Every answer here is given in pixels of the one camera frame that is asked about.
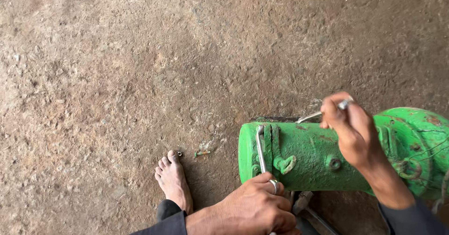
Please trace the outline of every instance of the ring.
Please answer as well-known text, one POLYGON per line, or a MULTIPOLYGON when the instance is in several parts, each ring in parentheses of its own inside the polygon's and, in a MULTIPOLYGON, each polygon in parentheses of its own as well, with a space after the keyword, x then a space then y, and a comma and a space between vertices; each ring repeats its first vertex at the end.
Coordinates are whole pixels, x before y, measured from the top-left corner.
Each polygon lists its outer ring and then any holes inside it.
POLYGON ((278 192, 278 181, 277 180, 268 180, 269 182, 271 182, 274 186, 274 193, 273 195, 275 195, 278 192))

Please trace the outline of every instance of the green screw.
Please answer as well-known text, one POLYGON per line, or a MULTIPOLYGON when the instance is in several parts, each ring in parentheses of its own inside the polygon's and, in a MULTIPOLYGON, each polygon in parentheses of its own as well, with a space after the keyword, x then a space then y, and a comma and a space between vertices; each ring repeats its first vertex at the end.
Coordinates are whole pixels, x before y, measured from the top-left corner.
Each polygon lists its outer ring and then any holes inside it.
POLYGON ((195 152, 195 158, 196 158, 197 156, 201 156, 201 155, 204 155, 204 154, 210 154, 210 151, 195 152))

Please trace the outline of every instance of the concrete floor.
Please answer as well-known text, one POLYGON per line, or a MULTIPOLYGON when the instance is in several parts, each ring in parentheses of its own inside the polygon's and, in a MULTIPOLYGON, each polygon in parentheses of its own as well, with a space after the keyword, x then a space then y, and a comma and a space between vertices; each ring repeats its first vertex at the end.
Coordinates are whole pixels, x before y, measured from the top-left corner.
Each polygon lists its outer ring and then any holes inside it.
MULTIPOLYGON (((157 161, 184 153, 195 208, 240 185, 240 126, 346 90, 373 114, 449 117, 449 0, 0 0, 0 234, 155 223, 157 161), (198 150, 207 157, 194 159, 198 150)), ((345 235, 373 197, 321 192, 345 235)), ((323 233, 317 222, 312 223, 323 233)))

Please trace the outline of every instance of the green painted metal housing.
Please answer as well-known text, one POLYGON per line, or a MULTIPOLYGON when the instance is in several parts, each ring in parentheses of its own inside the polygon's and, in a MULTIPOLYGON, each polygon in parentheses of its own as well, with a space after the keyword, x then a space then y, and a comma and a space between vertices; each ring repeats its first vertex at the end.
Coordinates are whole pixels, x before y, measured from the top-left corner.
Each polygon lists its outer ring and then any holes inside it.
MULTIPOLYGON (((426 199, 441 197, 449 169, 449 121, 433 112, 394 108, 374 116, 388 160, 409 189, 426 199)), ((261 173, 255 136, 259 124, 267 171, 293 191, 372 191, 341 155, 334 130, 318 123, 245 123, 239 136, 242 182, 261 173)))

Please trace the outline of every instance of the bare foot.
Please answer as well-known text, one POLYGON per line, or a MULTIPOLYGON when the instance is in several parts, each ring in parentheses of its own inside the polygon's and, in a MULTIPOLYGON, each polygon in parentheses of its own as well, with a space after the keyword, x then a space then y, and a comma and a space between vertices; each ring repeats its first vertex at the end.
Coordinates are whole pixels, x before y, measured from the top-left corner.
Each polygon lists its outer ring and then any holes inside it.
POLYGON ((154 177, 164 191, 165 198, 175 202, 190 215, 193 213, 193 200, 185 181, 184 169, 174 151, 169 151, 167 156, 159 161, 154 177))

